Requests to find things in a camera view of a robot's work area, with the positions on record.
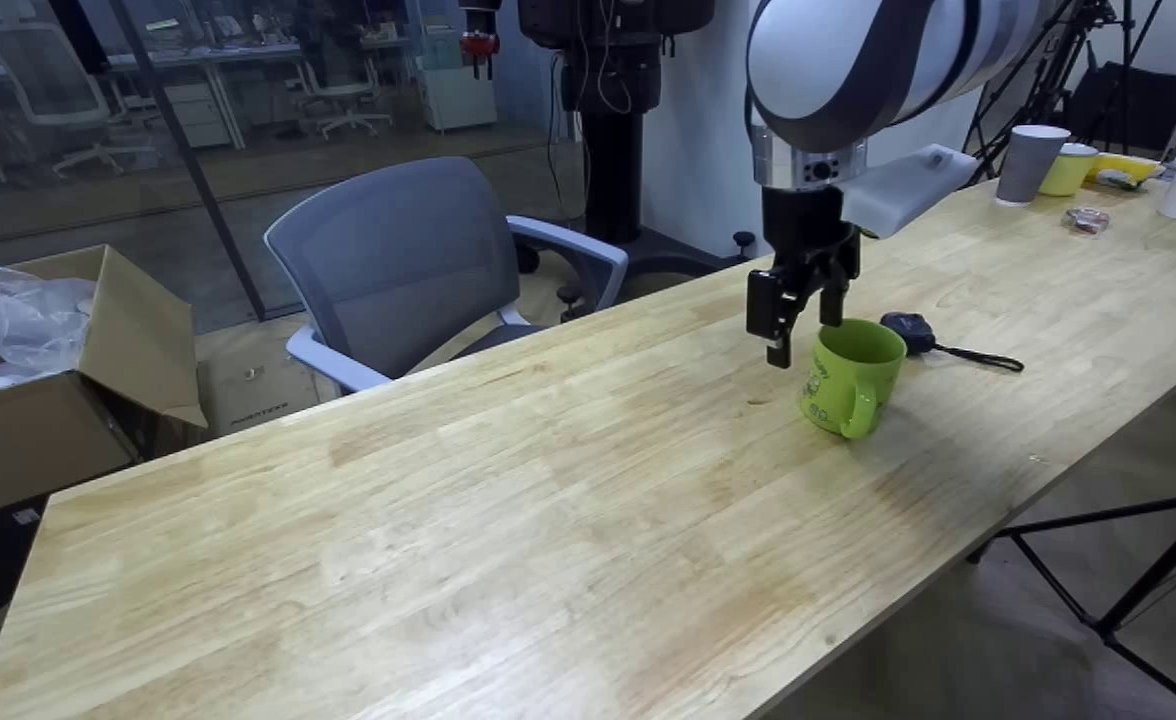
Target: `wooden table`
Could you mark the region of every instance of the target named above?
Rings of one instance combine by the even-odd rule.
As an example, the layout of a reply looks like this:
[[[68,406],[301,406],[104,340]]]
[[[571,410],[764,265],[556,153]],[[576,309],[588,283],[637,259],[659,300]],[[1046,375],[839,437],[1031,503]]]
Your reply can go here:
[[[955,195],[851,314],[964,349],[865,444],[795,418],[745,267],[51,500],[0,717],[745,717],[1176,385],[1176,223]]]

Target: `gray chair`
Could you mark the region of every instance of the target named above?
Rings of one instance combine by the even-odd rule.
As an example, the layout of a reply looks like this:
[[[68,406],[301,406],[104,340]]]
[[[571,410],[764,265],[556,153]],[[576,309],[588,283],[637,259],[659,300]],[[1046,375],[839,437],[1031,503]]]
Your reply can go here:
[[[86,148],[60,158],[56,177],[81,163],[107,163],[120,171],[125,158],[144,158],[144,145],[107,145],[107,130],[125,125],[112,112],[100,80],[92,80],[60,26],[0,26],[0,63],[14,88],[21,112],[31,130],[86,134]]]
[[[496,314],[469,352],[535,334],[515,314],[515,241],[576,265],[588,309],[619,298],[629,258],[560,223],[500,218],[459,158],[350,177],[289,210],[264,236],[313,328],[289,352],[347,391],[413,372],[442,340]]]

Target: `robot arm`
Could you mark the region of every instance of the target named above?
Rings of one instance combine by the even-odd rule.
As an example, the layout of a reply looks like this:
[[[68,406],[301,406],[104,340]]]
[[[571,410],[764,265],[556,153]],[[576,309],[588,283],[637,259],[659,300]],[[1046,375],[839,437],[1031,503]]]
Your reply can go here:
[[[813,291],[839,325],[861,236],[893,236],[971,177],[948,148],[867,168],[865,142],[1008,70],[1039,3],[1052,0],[761,0],[746,137],[777,259],[746,281],[746,334],[771,366],[789,369]]]

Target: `black pole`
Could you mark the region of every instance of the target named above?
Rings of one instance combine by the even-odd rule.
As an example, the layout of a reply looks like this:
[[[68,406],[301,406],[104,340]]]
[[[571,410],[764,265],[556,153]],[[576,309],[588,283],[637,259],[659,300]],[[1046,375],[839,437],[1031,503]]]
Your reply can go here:
[[[264,298],[261,298],[250,273],[243,267],[243,258],[238,258],[238,247],[236,247],[236,241],[233,241],[233,227],[228,227],[228,220],[225,220],[225,212],[218,212],[218,204],[214,204],[214,191],[213,191],[213,186],[207,186],[207,177],[203,177],[203,168],[199,168],[199,161],[195,161],[195,153],[191,153],[191,145],[186,145],[186,137],[185,137],[185,125],[178,125],[178,116],[177,116],[177,104],[163,97],[163,85],[159,85],[159,76],[156,76],[156,70],[152,70],[152,57],[148,57],[148,47],[144,47],[144,35],[138,35],[133,12],[125,7],[125,0],[112,0],[112,17],[114,17],[120,35],[128,39],[135,63],[138,63],[144,88],[152,93],[163,130],[166,130],[173,142],[177,142],[177,153],[178,153],[178,161],[185,161],[185,168],[186,168],[186,177],[191,177],[191,186],[195,186],[195,195],[199,195],[203,212],[207,212],[213,223],[214,223],[214,241],[225,244],[225,258],[233,259],[233,273],[236,273],[236,281],[238,281],[238,288],[243,288],[243,300],[257,309],[257,319],[267,319]]]

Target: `chair seat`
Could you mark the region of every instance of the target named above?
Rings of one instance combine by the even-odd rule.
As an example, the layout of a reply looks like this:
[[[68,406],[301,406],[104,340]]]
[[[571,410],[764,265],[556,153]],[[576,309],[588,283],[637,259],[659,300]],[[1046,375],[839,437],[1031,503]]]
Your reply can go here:
[[[486,352],[496,343],[511,343],[511,340],[535,336],[535,334],[540,334],[540,325],[500,325],[500,328],[483,334],[476,343],[469,343],[459,357]]]

